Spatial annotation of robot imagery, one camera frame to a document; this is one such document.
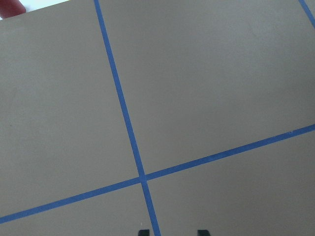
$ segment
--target blue tape strip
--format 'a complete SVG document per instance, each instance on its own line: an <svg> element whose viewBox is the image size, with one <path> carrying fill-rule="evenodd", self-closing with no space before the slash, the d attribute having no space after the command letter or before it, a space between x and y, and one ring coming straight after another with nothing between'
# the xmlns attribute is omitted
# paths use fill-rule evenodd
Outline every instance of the blue tape strip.
<svg viewBox="0 0 315 236"><path fill-rule="evenodd" d="M311 21L313 27L315 28L315 18L311 12L311 10L309 9L309 7L307 6L306 2L304 0L299 0L302 8L304 9L306 15L308 16L309 20Z"/></svg>
<svg viewBox="0 0 315 236"><path fill-rule="evenodd" d="M141 185L142 185L142 190L143 190L143 194L144 194L144 197L145 197L145 200L146 200L146 204L147 204L147 208L148 208L151 224L152 224L155 236L160 236L160 230L159 230L159 226L158 226L157 216L156 216L156 213L155 213L155 210L154 210L154 207L153 207L151 194L150 194L148 183L147 183L147 180L146 180L146 176L145 176L144 168L143 168L143 165L142 165L142 161L141 161L138 145L137 145L137 142L136 142L136 138L135 138L135 135L134 135L134 132L133 132L133 129L132 129L129 113L128 113L128 110L127 110L126 101L125 101L124 94L123 94L123 89L122 89L122 86L121 86L121 83L120 83L120 79L119 79L119 76L118 76L118 72L117 72L114 56L113 56L112 49L111 49L111 46L110 46L110 43L109 43L109 38L108 38L108 34L107 34L104 18L103 18L103 15L102 15L102 11L101 11L101 8L100 8L100 5L99 5L99 1L98 0L94 0L94 4L95 4L97 18L98 18L99 26L100 26L100 29L101 29L101 32L102 32L102 36L103 36L103 40L104 40L104 44L105 44L105 48L106 48L106 52L107 52L107 56L108 56L108 60L109 60L109 64L110 64L110 68L112 70L112 74L113 74L113 78L114 78L114 82L115 82L115 86L116 86L116 90L117 90L117 95L118 95L118 98L119 98L119 102L120 102L120 106L121 106L121 109L122 109L122 112L123 112L123 116L124 116L124 120L125 120L125 124L126 124L126 128L127 128L128 136L129 136L129 139L130 139L133 156L134 156L134 159L135 159L135 162L136 162L136 166L137 166L137 169L138 169L138 173L139 173L139 177L140 177L140 181L141 181Z"/></svg>
<svg viewBox="0 0 315 236"><path fill-rule="evenodd" d="M182 171L182 170L186 170L195 166L206 164L215 160L219 160L225 157L233 156L233 155L236 155L236 154L248 151L248 150L259 148L268 144L272 144L272 143L276 143L285 139L289 139L289 138L292 138L301 134L305 134L314 130L315 130L315 124L304 127L304 128L296 129L291 132L280 134L271 138L267 138L258 142L247 144L241 147L223 151L214 155L206 156L206 157L203 157L194 161L190 161L184 164L173 166L173 167L161 170L161 171L156 171L156 172L147 174L146 177L147 177L147 180L155 179L155 178L169 175L178 171Z"/></svg>
<svg viewBox="0 0 315 236"><path fill-rule="evenodd" d="M126 188L129 186L138 184L138 183L140 183L140 178L137 177L137 178L129 179L129 180L126 180L126 181L123 181L120 183L112 184L112 185L109 185L109 186L104 187L104 188L99 188L99 189L92 190L92 191L89 191L86 193L75 195L73 197L65 198L65 199L62 199L62 200L59 200L59 201L56 201L53 203L48 203L48 204L45 204L42 206L37 206L37 207L31 208L28 210L23 210L23 211L18 212L18 213L14 213L11 215L1 217L0 218L0 224L6 223L6 222L9 222L12 220L17 220L17 219L27 217L30 215L38 214L38 213L41 213L41 212L44 212L47 210L51 210L54 208L62 207L62 206L65 206L65 205L68 205L71 203L75 203L75 202L82 201L82 200L85 200L88 198L92 198L92 197L95 197L98 195L109 193L109 192L112 192L112 191L115 191L118 189Z"/></svg>

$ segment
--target gray surface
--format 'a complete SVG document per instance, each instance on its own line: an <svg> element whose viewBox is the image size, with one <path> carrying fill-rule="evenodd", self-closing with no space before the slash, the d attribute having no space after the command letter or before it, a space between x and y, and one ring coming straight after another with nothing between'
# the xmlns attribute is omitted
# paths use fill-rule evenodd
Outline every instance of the gray surface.
<svg viewBox="0 0 315 236"><path fill-rule="evenodd" d="M137 177L93 1L0 22L0 216Z"/></svg>
<svg viewBox="0 0 315 236"><path fill-rule="evenodd" d="M149 181L161 234L315 235L315 132Z"/></svg>
<svg viewBox="0 0 315 236"><path fill-rule="evenodd" d="M0 225L1 236L137 236L151 223L140 185Z"/></svg>
<svg viewBox="0 0 315 236"><path fill-rule="evenodd" d="M147 173L315 121L296 0L101 0Z"/></svg>
<svg viewBox="0 0 315 236"><path fill-rule="evenodd" d="M305 0L305 2L315 17L315 0Z"/></svg>

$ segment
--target black object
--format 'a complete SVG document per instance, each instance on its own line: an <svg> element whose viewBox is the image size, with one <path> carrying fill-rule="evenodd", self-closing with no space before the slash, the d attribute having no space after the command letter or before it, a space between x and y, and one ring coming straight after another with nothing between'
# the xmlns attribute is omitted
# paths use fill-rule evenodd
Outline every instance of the black object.
<svg viewBox="0 0 315 236"><path fill-rule="evenodd" d="M208 230L198 230L198 236L211 236Z"/></svg>
<svg viewBox="0 0 315 236"><path fill-rule="evenodd" d="M139 230L138 236L150 236L150 230Z"/></svg>

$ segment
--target red cup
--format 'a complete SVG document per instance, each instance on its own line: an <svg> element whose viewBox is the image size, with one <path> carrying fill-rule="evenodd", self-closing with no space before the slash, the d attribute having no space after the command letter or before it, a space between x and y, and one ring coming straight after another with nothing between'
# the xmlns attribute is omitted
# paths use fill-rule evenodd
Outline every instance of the red cup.
<svg viewBox="0 0 315 236"><path fill-rule="evenodd" d="M0 17L9 18L26 12L19 0L0 0Z"/></svg>

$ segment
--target blue line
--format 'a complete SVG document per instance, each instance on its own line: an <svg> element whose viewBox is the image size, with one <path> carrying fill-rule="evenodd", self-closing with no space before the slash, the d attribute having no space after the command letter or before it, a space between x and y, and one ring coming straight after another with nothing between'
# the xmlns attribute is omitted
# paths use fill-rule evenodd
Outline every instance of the blue line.
<svg viewBox="0 0 315 236"><path fill-rule="evenodd" d="M236 155L236 154L248 151L248 150L260 148L262 146L276 143L276 142L279 142L279 141L282 141L285 139L289 139L289 138L292 138L292 137L295 137L295 136L298 136L301 134L305 134L305 133L308 133L308 132L311 132L314 130L315 130L315 124L304 127L304 128L296 129L296 130L293 130L291 132L280 134L280 135L277 135L277 136L274 136L271 138L267 138L267 139L264 139L264 140L261 140L258 142L246 144L246 145L241 146L241 147L237 147L237 148L233 148L233 149L230 149L227 151L223 151L223 152L220 152L220 153L217 153L214 155L206 156L206 157L194 160L194 161L186 162L184 164L180 164L177 166L166 168L166 169L161 170L161 171L156 171L156 172L147 174L146 177L147 177L147 180L152 180L152 179L162 177L165 175L169 175L169 174L172 174L172 173L175 173L178 171L186 170L186 169L189 169L189 168L192 168L195 166L199 166L199 165L206 164L206 163L209 163L212 161L216 161L216 160L219 160L219 159L222 159L225 157L233 156L233 155Z"/></svg>
<svg viewBox="0 0 315 236"><path fill-rule="evenodd" d="M69 198L58 200L56 202L52 202L52 203L48 203L48 204L45 204L42 206L37 206L37 207L31 208L31 209L23 210L23 211L20 211L20 212L11 214L11 215L0 217L0 224L6 223L6 222L9 222L12 220L24 218L24 217L27 217L30 215L38 214L38 213L41 213L41 212L44 212L47 210L52 210L52 209L62 207L62 206L65 206L65 205L68 205L71 203L75 203L75 202L82 201L82 200L85 200L88 198L92 198L92 197L95 197L98 195L109 193L109 192L112 192L112 191L115 191L118 189L126 188L129 186L138 184L138 183L140 183L140 178L137 177L137 178L129 179L129 180L126 180L126 181L123 181L120 183L115 183L115 184L106 186L104 188L99 188L99 189L92 190L92 191L82 193L79 195L75 195L75 196L72 196Z"/></svg>
<svg viewBox="0 0 315 236"><path fill-rule="evenodd" d="M309 9L309 7L307 6L306 2L304 0L299 0L301 6L303 7L306 15L308 16L309 20L311 21L313 27L315 28L315 18L311 12L311 10Z"/></svg>
<svg viewBox="0 0 315 236"><path fill-rule="evenodd" d="M142 161L141 161L141 157L140 157L140 153L139 153L139 149L138 149L138 145L136 142L136 138L132 129L132 125L131 125L131 121L130 121L130 117L129 117L129 113L127 110L127 105L126 105L126 101L124 98L124 94L123 94L123 89L120 83L120 79L118 76L118 72L117 72L117 68L116 68L116 64L115 64L115 60L114 60L114 56L112 53L112 49L109 43L109 38L108 38L108 34L107 34L107 30L106 30L106 26L105 26L105 22L104 22L104 18L103 18L103 14L99 5L99 1L98 0L94 0L94 4L95 4L95 9L96 9L96 13L97 13L97 18L98 18L98 22L99 22L99 26L102 32L102 36L103 36L103 40L104 40L104 44L105 44L105 48L106 48L106 52L107 52L107 56L108 56L108 60L109 60L109 64L110 64L110 68L112 70L112 74L113 74L113 78L114 78L114 82L115 82L115 86L116 86L116 90L117 90L117 95L119 98L119 103L123 112L123 116L124 116L124 120L125 120L125 124L126 124L126 128L127 128L127 132L128 132L128 136L130 139L130 144L131 144L131 148L132 148L132 152L133 152L133 156L136 162L136 166L138 169L138 173L139 173L139 177L140 177L140 181L141 181L141 185L142 185L142 190L143 190L143 194L146 200L146 204L147 204L147 208L148 208L148 212L149 212L149 216L150 216L150 220L151 220L151 224L153 227L153 231L155 236L160 236L160 230L159 230L159 226L158 226L158 220L157 220L157 216L153 207L153 202L152 202L152 198L151 198L151 194L149 191L149 186L146 180L146 176L145 176L145 172L144 172L144 168L142 165Z"/></svg>

